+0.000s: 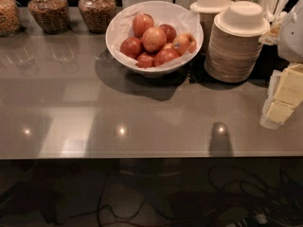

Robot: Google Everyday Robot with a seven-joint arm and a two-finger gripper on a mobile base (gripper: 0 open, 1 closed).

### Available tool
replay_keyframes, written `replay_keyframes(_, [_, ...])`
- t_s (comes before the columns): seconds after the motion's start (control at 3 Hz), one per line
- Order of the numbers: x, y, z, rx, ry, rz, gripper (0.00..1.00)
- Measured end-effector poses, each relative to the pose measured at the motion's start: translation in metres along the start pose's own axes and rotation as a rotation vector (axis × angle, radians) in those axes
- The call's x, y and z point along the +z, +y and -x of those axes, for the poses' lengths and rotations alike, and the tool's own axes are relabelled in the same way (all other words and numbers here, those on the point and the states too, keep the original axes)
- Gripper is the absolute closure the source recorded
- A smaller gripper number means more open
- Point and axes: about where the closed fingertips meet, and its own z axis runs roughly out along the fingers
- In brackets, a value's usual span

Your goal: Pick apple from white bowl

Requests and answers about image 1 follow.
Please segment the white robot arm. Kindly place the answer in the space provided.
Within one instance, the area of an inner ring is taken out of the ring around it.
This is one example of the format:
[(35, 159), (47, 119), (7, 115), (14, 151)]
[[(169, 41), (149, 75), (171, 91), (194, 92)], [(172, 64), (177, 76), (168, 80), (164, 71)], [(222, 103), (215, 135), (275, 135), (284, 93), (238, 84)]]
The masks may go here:
[(267, 129), (282, 126), (303, 101), (303, 0), (284, 16), (276, 43), (279, 57), (290, 64), (270, 77), (260, 118)]

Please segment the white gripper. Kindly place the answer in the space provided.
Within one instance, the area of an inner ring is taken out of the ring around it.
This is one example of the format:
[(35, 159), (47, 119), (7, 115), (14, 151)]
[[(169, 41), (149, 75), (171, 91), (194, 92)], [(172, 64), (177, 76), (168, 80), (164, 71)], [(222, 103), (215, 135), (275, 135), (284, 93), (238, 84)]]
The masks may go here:
[(282, 72), (274, 70), (270, 76), (267, 98), (259, 123), (276, 130), (285, 123), (303, 101), (303, 64), (291, 63)]

